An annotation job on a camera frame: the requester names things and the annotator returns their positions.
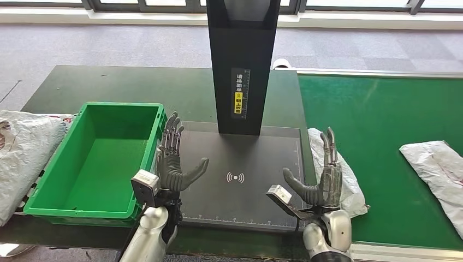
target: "green table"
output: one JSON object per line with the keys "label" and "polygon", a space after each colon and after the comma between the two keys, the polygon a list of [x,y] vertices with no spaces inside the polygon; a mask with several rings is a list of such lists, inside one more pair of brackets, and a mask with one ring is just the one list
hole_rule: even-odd
{"label": "green table", "polygon": [[[333,127],[338,149],[371,205],[368,214],[352,220],[354,241],[463,250],[440,204],[398,151],[403,144],[445,140],[462,154],[462,94],[463,79],[456,76],[272,71],[263,124],[301,128],[310,182],[305,129]],[[210,69],[58,66],[23,110],[75,113],[89,100],[158,102],[188,121],[216,121]],[[0,242],[120,248],[127,234],[124,228],[51,225],[14,216],[0,228]],[[181,228],[170,251],[306,257],[298,234],[207,228]]]}
{"label": "green table", "polygon": [[307,126],[331,126],[371,206],[353,240],[463,250],[439,202],[399,152],[445,140],[463,155],[463,76],[299,72]]}

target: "white plastic bag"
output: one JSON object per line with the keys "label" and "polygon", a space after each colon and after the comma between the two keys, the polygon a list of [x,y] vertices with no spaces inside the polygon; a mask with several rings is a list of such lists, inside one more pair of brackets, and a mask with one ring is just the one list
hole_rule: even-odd
{"label": "white plastic bag", "polygon": [[0,226],[13,215],[64,131],[59,118],[0,111]]}
{"label": "white plastic bag", "polygon": [[[320,182],[324,159],[323,140],[320,138],[321,133],[322,132],[316,128],[308,129],[308,139],[312,151],[313,166],[315,167],[317,182]],[[365,205],[365,197],[357,182],[357,178],[339,152],[337,153],[337,157],[338,163],[341,165],[342,169],[341,208],[345,210],[351,218],[363,215],[368,211],[368,208]]]}
{"label": "white plastic bag", "polygon": [[408,144],[399,150],[428,184],[463,239],[463,158],[445,141]]}

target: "robotic hand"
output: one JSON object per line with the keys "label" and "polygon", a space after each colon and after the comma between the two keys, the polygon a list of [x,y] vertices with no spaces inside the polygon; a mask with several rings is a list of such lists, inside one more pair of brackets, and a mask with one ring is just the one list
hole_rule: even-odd
{"label": "robotic hand", "polygon": [[288,168],[283,169],[284,180],[305,201],[310,209],[296,210],[289,204],[290,194],[281,186],[272,186],[267,195],[289,215],[308,221],[303,233],[304,246],[313,262],[351,262],[351,219],[340,209],[342,170],[337,164],[337,150],[333,130],[320,135],[324,145],[324,168],[320,183],[306,186],[295,179]]}
{"label": "robotic hand", "polygon": [[120,261],[162,261],[182,220],[180,192],[206,172],[207,158],[203,158],[191,172],[182,171],[180,138],[184,127],[177,128],[179,123],[180,118],[174,112],[165,124],[157,149],[156,174],[140,170],[132,178],[136,199],[144,204],[145,212]]}

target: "black mat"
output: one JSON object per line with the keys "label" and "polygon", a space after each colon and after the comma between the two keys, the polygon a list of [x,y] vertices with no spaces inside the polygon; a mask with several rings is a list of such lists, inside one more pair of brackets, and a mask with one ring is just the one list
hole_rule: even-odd
{"label": "black mat", "polygon": [[300,130],[262,127],[261,136],[219,135],[217,124],[184,122],[180,153],[184,171],[208,157],[207,172],[181,193],[183,224],[264,231],[293,231],[296,219],[287,215],[265,193],[281,184],[302,200],[284,181],[282,168],[304,179]]}

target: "green bin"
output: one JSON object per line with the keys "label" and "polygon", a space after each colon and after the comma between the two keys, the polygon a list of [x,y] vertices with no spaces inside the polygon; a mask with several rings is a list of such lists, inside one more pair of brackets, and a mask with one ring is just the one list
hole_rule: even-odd
{"label": "green bin", "polygon": [[131,227],[140,206],[130,179],[150,171],[166,120],[162,104],[86,103],[25,213],[54,224]]}

